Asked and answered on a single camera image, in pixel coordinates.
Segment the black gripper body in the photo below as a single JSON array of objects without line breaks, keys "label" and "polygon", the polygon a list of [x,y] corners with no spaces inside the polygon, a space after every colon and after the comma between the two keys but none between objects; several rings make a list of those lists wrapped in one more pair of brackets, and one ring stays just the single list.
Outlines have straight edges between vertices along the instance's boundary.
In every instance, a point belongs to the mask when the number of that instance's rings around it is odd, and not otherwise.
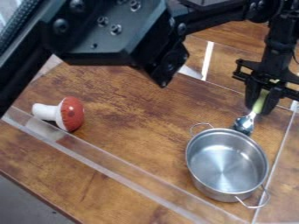
[{"label": "black gripper body", "polygon": [[265,50],[258,62],[237,59],[237,68],[232,77],[242,81],[253,78],[260,84],[261,89],[268,90],[272,87],[284,89],[284,97],[299,101],[299,91],[285,86],[285,83],[299,85],[299,76],[288,69],[292,57],[294,55],[294,43],[281,43],[268,40],[265,42]]}]

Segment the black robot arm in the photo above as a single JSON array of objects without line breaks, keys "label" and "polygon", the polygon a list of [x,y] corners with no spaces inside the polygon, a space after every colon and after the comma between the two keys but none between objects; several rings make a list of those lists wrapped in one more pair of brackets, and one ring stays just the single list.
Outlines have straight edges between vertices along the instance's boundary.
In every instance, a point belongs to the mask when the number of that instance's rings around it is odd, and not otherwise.
[{"label": "black robot arm", "polygon": [[299,42],[299,0],[22,0],[0,31],[0,116],[50,56],[70,65],[138,67],[165,87],[189,57],[186,35],[230,21],[265,23],[258,62],[237,60],[245,105],[266,91],[262,114],[299,101],[289,71]]}]

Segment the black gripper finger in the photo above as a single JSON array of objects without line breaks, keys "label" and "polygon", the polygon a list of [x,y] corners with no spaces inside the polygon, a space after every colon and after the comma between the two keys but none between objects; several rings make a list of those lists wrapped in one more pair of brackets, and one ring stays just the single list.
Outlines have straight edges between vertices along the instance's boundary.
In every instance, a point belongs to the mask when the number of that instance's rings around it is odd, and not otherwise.
[{"label": "black gripper finger", "polygon": [[260,96],[262,99],[261,114],[268,115],[278,103],[278,100],[284,97],[284,89],[281,87],[270,87],[268,90],[262,89]]},{"label": "black gripper finger", "polygon": [[260,91],[261,84],[253,78],[248,78],[245,81],[245,106],[248,109],[253,108]]}]

